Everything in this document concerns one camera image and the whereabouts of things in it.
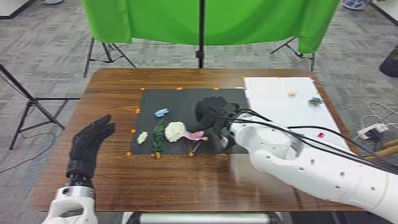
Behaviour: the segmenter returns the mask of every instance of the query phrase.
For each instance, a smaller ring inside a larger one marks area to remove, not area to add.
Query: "small toy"
[[[319,97],[313,97],[313,99],[308,101],[315,106],[319,106],[320,104],[324,104],[324,101]]]
[[[148,132],[145,131],[139,135],[139,138],[137,138],[137,143],[143,144],[145,141],[146,141],[146,138],[148,138]]]
[[[297,93],[299,93],[297,91],[288,92],[288,96],[296,97]]]
[[[164,117],[166,116],[166,114],[169,114],[169,109],[168,108],[164,108],[162,110],[159,110],[157,112],[155,112],[155,116],[157,117]]]

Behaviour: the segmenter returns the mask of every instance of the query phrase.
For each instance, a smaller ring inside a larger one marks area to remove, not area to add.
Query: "cable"
[[[50,133],[50,132],[49,133],[42,133],[42,134],[33,135],[29,137],[26,135],[22,135],[22,136],[24,136],[26,139],[29,139],[29,138],[34,138],[34,137],[38,137],[42,135],[52,135],[54,136],[49,148],[42,151],[42,153],[31,159],[24,160],[15,166],[11,166],[6,170],[2,170],[0,174],[6,173],[10,170],[13,170],[17,167],[20,167],[29,161],[36,160],[40,158],[40,156],[47,153],[47,151],[52,149],[54,143],[56,143],[56,140],[58,140],[58,135],[54,133]]]
[[[383,156],[379,156],[360,144],[358,144],[358,142],[354,142],[352,140],[351,140],[351,138],[347,138],[345,137],[345,135],[342,135],[333,129],[329,129],[329,128],[326,128],[326,127],[320,127],[320,126],[292,126],[292,127],[288,127],[288,129],[303,129],[303,128],[313,128],[313,129],[320,129],[320,130],[326,130],[326,131],[329,131],[333,134],[336,134],[363,150],[365,150],[365,152],[372,155],[372,156],[376,156],[377,157],[377,159],[381,160],[381,161],[384,161],[388,164],[392,164],[393,166],[398,166],[393,162],[390,162],[390,160],[383,157]]]
[[[338,149],[336,147],[333,147],[331,145],[328,145],[324,142],[317,141],[315,139],[308,138],[304,135],[301,135],[299,133],[288,131],[285,128],[281,128],[280,126],[258,122],[258,121],[251,121],[251,120],[242,120],[242,119],[232,119],[226,118],[232,122],[237,123],[255,123],[255,124],[262,124],[265,126],[269,126],[271,128],[278,129],[280,131],[287,132],[297,139],[299,141],[308,144],[313,148],[317,148],[319,150],[322,150],[324,152],[335,154],[336,156],[342,156],[344,158],[354,160],[356,162],[363,163],[365,165],[372,166],[374,168],[398,174],[398,170],[393,169],[390,166],[386,166],[383,163],[376,162],[376,161],[368,161],[363,158],[360,158],[352,153],[349,153],[347,151],[344,151],[342,149]],[[313,142],[317,142],[319,144],[322,144],[324,146],[328,146],[331,149],[335,149],[340,153],[336,153],[335,151],[324,149],[322,147],[315,146],[304,139],[312,140]]]
[[[377,106],[381,106],[392,113],[383,117],[376,110],[372,109],[372,104],[376,104]],[[372,112],[372,115],[367,115],[361,117],[361,129],[365,128],[365,118],[367,117],[376,117],[379,118],[379,123],[388,123],[388,125],[392,124],[392,126],[398,129],[398,125],[393,124],[390,121],[388,121],[388,118],[393,116],[393,115],[398,115],[398,109],[393,110],[384,104],[381,104],[379,102],[370,102],[368,103],[368,110]]]

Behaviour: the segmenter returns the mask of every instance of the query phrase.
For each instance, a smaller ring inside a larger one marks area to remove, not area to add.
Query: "gray carpet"
[[[36,96],[79,97],[89,79],[82,78],[91,31],[81,1],[45,6],[38,1],[13,20],[0,20],[0,63],[6,65]],[[379,65],[398,44],[398,29],[379,12],[368,8],[352,12],[340,8],[317,57],[317,74],[338,107],[352,133],[360,129],[360,117],[370,114],[372,101],[398,109],[398,79],[379,72]],[[271,51],[283,42],[242,46],[207,47],[210,68],[310,68],[288,49],[274,55]],[[194,68],[194,46],[136,40],[123,46],[136,64],[143,68]],[[125,60],[116,64],[93,63],[91,73],[102,67],[129,67]],[[52,136],[20,139],[15,151],[8,150],[26,99],[0,81],[0,170],[31,158],[49,147]],[[50,110],[59,104],[47,104]],[[75,104],[66,107],[61,120],[68,123]],[[38,111],[29,123],[43,121]],[[56,126],[26,133],[27,136],[61,130]],[[388,133],[386,140],[395,138]],[[29,204],[33,187],[50,152],[20,168],[0,174],[0,223],[42,223],[45,214]],[[100,223],[118,223],[120,214],[100,214]]]

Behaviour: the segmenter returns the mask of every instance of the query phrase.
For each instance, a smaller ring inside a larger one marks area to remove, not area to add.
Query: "green screen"
[[[207,45],[233,45],[299,38],[313,53],[340,0],[207,0]],[[200,0],[84,0],[98,41],[132,38],[198,45]]]

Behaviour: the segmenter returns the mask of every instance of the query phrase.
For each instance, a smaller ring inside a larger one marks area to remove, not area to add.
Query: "metal stand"
[[[13,137],[13,142],[11,142],[11,146],[10,146],[10,150],[13,150],[15,148],[15,144],[17,144],[17,139],[18,139],[18,136],[20,134],[33,130],[34,128],[42,127],[43,125],[47,124],[58,124],[59,127],[65,129],[65,125],[61,124],[59,120],[58,120],[58,117],[59,117],[59,114],[61,114],[61,111],[66,107],[66,103],[70,100],[81,100],[81,98],[40,98],[40,97],[34,97],[26,89],[26,87],[22,86],[22,83],[18,82],[15,76],[11,75],[8,69],[4,68],[2,64],[0,64],[0,71],[8,77],[8,79],[4,78],[8,84],[11,85],[11,87],[17,89],[17,91],[20,92],[20,94],[24,95],[24,97],[29,99],[29,102],[27,102],[27,107],[26,107],[26,111],[24,111],[24,116],[22,116],[22,121],[20,121],[20,124],[18,124],[18,128],[17,128],[17,133],[15,133],[15,137]],[[49,112],[49,110],[45,109],[40,101],[54,101],[54,100],[63,100],[63,105],[59,107],[59,110],[56,112],[56,115],[52,115],[52,113]],[[29,116],[29,113],[31,113],[31,107],[36,107],[42,111],[42,113],[45,114],[47,118],[49,118],[49,121],[45,121],[43,123],[33,125],[31,127],[24,128],[24,124],[26,124],[26,120],[27,120],[27,116]]]
[[[93,48],[95,48],[95,37],[93,37],[93,39],[91,39],[91,47],[89,47],[89,55],[88,55],[88,62],[86,62],[86,69],[84,69],[84,78],[88,78],[88,72],[89,72],[89,67],[91,67],[91,62],[93,61],[102,61],[105,63],[114,63],[120,58],[125,58],[129,63],[130,63],[130,65],[134,66],[134,68],[137,68],[137,66],[136,66],[129,56],[125,55],[120,47],[116,46],[116,44],[102,43],[102,45],[104,45],[104,51],[105,51],[105,55],[107,55],[107,60],[100,60],[100,59],[93,59],[91,58]],[[120,58],[116,58],[116,59],[113,59],[111,50],[116,50],[120,52],[120,54],[121,54]]]
[[[205,67],[205,30],[207,25],[207,0],[200,0],[200,50],[196,52],[196,58],[200,60],[200,68]]]
[[[274,53],[283,49],[283,47],[288,47],[290,50],[292,50],[294,53],[296,53],[296,56],[297,56],[299,58],[306,58],[306,59],[310,59],[310,61],[312,61],[312,71],[315,71],[315,53],[313,53],[313,57],[306,57],[304,54],[299,53],[299,52],[296,51],[294,47],[290,46],[290,42],[292,42],[296,39],[297,39],[297,37],[294,37],[294,38],[288,40],[288,42],[278,47],[278,49],[271,52],[271,54],[274,54]]]

